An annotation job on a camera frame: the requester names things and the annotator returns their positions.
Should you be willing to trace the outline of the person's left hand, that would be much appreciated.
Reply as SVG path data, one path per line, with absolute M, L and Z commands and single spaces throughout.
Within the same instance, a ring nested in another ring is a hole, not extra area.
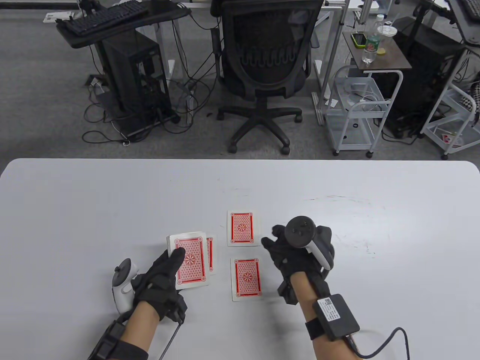
M 185 260 L 185 249 L 180 247 L 167 250 L 156 259 L 150 269 L 141 275 L 139 284 L 134 287 L 133 307 L 147 302 L 157 312 L 160 319 L 165 317 L 183 324 L 187 305 L 176 289 L 176 274 Z

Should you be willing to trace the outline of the person's right hand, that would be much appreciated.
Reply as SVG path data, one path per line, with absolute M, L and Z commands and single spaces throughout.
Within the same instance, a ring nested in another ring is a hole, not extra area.
M 334 267 L 335 249 L 331 243 L 332 230 L 327 226 L 274 225 L 271 233 L 276 240 L 264 237 L 262 246 L 268 251 L 283 279 L 305 272 L 325 279 Z

